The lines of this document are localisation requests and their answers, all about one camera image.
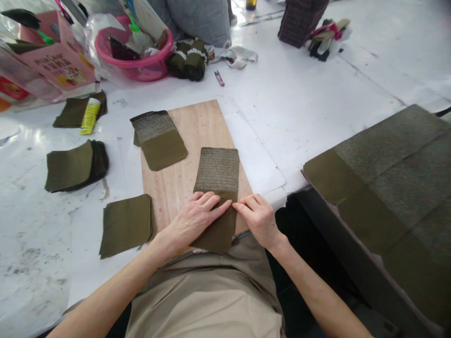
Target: white table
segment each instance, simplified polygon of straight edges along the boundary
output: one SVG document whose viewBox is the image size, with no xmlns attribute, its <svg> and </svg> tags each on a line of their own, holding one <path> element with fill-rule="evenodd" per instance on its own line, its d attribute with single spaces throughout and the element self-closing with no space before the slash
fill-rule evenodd
<svg viewBox="0 0 451 338">
<path fill-rule="evenodd" d="M 253 15 L 241 12 L 242 5 L 234 1 L 239 23 Z M 109 112 L 91 138 L 105 142 L 111 166 L 104 180 L 76 192 L 44 190 L 46 154 L 72 149 L 87 139 L 79 130 L 52 128 L 64 104 L 1 114 L 0 123 L 9 118 L 20 125 L 20 133 L 0 147 L 2 336 L 26 337 L 52 325 L 69 297 L 88 295 L 137 254 L 132 249 L 101 262 L 96 256 L 103 207 L 142 193 L 131 117 L 212 99 L 230 116 L 240 111 L 246 135 L 256 138 L 275 164 L 272 168 L 268 161 L 264 167 L 265 175 L 278 177 L 270 183 L 282 177 L 266 194 L 279 208 L 288 194 L 306 186 L 300 168 L 310 158 L 406 105 L 418 103 L 431 111 L 450 105 L 446 6 L 439 0 L 331 3 L 325 17 L 350 18 L 354 33 L 344 52 L 326 63 L 310 58 L 305 48 L 281 43 L 277 19 L 233 28 L 233 43 L 259 54 L 257 64 L 243 70 L 220 63 L 207 67 L 199 83 L 167 77 L 134 83 L 126 90 L 103 82 Z M 259 0 L 254 14 L 279 8 Z M 215 70 L 225 87 L 217 83 Z M 122 99 L 127 107 L 117 102 Z M 229 128 L 232 134 L 237 131 Z M 261 174 L 258 165 L 250 168 L 248 176 Z"/>
</svg>

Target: pink bucket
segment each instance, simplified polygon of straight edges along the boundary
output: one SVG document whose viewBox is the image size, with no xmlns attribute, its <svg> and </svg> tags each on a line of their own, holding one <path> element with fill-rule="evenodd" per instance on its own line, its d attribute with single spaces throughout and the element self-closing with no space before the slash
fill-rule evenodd
<svg viewBox="0 0 451 338">
<path fill-rule="evenodd" d="M 120 42 L 126 43 L 132 32 L 128 27 L 131 23 L 128 16 L 119 16 L 116 19 L 125 28 L 125 31 L 112 27 L 99 31 L 95 39 L 95 49 L 99 56 L 106 62 L 117 66 L 124 75 L 136 81 L 156 81 L 165 77 L 168 69 L 164 61 L 171 53 L 171 48 L 174 44 L 174 37 L 172 36 L 171 30 L 168 28 L 168 41 L 158 54 L 135 61 L 118 60 L 111 56 L 109 37 L 112 36 Z"/>
</svg>

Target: glue tube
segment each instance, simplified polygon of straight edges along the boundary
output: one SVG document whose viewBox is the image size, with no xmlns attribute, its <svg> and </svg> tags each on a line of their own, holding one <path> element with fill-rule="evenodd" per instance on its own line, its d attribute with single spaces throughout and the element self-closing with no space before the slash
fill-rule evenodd
<svg viewBox="0 0 451 338">
<path fill-rule="evenodd" d="M 97 120 L 97 114 L 100 109 L 100 101 L 95 98 L 89 98 L 86 106 L 85 115 L 81 122 L 81 135 L 89 135 L 93 132 L 95 121 Z"/>
</svg>

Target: small scissors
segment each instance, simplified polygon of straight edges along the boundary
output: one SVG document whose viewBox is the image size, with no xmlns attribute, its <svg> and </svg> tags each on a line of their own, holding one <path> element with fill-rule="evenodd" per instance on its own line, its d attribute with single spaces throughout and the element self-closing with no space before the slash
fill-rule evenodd
<svg viewBox="0 0 451 338">
<path fill-rule="evenodd" d="M 215 76 L 216 76 L 216 80 L 218 80 L 221 87 L 224 87 L 226 84 L 222 80 L 221 74 L 217 70 L 215 71 Z"/>
</svg>

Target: cutting board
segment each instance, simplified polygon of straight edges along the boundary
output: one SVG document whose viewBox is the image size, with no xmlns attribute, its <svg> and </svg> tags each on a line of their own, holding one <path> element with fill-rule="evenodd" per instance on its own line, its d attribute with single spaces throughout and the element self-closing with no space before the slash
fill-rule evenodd
<svg viewBox="0 0 451 338">
<path fill-rule="evenodd" d="M 167 227 L 193 194 L 202 147 L 235 148 L 218 101 L 212 100 L 168 110 L 188 156 L 160 171 L 151 171 L 141 151 L 144 193 L 152 198 L 157 232 Z M 252 194 L 240 163 L 238 200 Z M 248 230 L 238 215 L 235 234 Z"/>
</svg>

